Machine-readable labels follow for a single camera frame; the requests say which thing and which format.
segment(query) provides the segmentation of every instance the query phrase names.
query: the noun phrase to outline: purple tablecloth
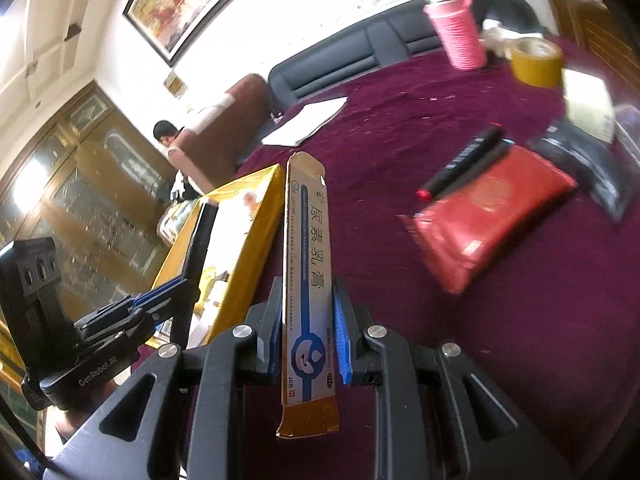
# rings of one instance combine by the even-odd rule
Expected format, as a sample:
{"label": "purple tablecloth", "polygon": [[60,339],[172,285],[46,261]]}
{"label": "purple tablecloth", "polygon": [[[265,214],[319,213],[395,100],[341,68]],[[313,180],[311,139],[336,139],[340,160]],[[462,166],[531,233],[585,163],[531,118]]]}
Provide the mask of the purple tablecloth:
{"label": "purple tablecloth", "polygon": [[[591,62],[575,46],[561,44],[569,65]],[[458,72],[443,52],[434,52],[323,98],[340,94],[349,97],[346,109],[302,147],[263,146],[240,174],[284,167],[299,150],[320,160],[333,272],[347,279],[353,300],[412,342],[459,343],[584,472],[640,386],[636,212],[616,228],[578,192],[458,297],[441,290],[396,218],[415,210],[415,189],[489,123],[503,124],[521,144],[544,132],[563,114],[561,89],[525,86],[507,64]],[[612,94],[619,92],[613,88]],[[256,301],[265,300],[273,277],[282,275],[282,243],[281,232]],[[338,434],[286,442],[275,437],[279,389],[250,390],[246,477],[372,478],[373,392],[338,387],[337,395]]]}

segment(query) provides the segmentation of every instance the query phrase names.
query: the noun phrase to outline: brown sofa cushion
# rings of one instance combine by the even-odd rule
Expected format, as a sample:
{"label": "brown sofa cushion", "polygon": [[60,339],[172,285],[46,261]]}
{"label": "brown sofa cushion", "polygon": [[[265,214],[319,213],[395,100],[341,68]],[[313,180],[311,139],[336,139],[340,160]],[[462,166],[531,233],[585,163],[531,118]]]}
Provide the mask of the brown sofa cushion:
{"label": "brown sofa cushion", "polygon": [[188,121],[171,146],[169,160],[209,192],[234,179],[236,160],[269,118],[267,83],[249,74]]}

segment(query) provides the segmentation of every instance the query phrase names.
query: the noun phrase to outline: person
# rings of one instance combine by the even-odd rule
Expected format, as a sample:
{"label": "person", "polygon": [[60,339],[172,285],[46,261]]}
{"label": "person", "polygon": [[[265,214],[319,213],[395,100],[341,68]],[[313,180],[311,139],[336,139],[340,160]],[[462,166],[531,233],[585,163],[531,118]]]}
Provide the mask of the person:
{"label": "person", "polygon": [[[182,129],[178,129],[169,121],[158,121],[154,126],[154,138],[168,148],[178,138]],[[194,200],[202,196],[202,192],[190,178],[185,178],[181,171],[175,175],[174,186],[171,190],[172,202]]]}
{"label": "person", "polygon": [[[97,410],[98,407],[117,389],[118,385],[113,379],[102,386],[94,388],[90,394],[91,401],[94,405],[93,409]],[[62,440],[62,444],[66,444],[80,426],[89,419],[92,413],[93,411],[82,412],[79,410],[61,410],[59,407],[55,407],[54,421],[56,423],[56,430],[58,431],[60,440]]]}

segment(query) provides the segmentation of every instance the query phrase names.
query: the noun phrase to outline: man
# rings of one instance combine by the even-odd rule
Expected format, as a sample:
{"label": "man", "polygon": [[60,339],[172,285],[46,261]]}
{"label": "man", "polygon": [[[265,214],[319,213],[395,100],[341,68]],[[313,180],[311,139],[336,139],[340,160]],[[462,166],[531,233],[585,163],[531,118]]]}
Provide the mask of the man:
{"label": "man", "polygon": [[[172,142],[177,139],[182,130],[176,128],[169,121],[158,121],[154,126],[154,137],[164,147],[168,148]],[[198,187],[191,181],[190,178],[185,178],[184,175],[178,171],[175,175],[174,186],[171,190],[172,202],[183,202],[185,200],[193,200],[199,198],[202,193],[198,190]]]}

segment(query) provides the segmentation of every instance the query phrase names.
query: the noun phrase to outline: yellow box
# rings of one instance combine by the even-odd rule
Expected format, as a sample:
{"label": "yellow box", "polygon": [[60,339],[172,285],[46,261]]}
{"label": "yellow box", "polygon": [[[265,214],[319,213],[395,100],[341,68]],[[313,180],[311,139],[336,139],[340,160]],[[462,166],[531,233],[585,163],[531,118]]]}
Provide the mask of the yellow box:
{"label": "yellow box", "polygon": [[[252,305],[255,289],[271,249],[273,236],[282,219],[284,175],[280,166],[276,164],[270,168],[244,176],[202,197],[180,231],[154,282],[155,288],[180,274],[191,235],[204,203],[211,200],[222,204],[223,201],[234,199],[247,189],[257,190],[258,187],[263,186],[266,186],[264,197],[259,203],[259,208],[246,234],[238,260],[232,272],[229,272],[226,294],[220,303],[220,309],[215,321],[207,333],[205,344],[227,328],[242,323],[249,307]],[[207,269],[205,265],[200,280],[200,301],[196,304],[196,312],[202,310],[202,306],[207,299],[206,294],[211,290],[212,283],[210,280],[212,280],[213,274],[214,272]],[[157,348],[162,342],[152,338],[147,344]]]}

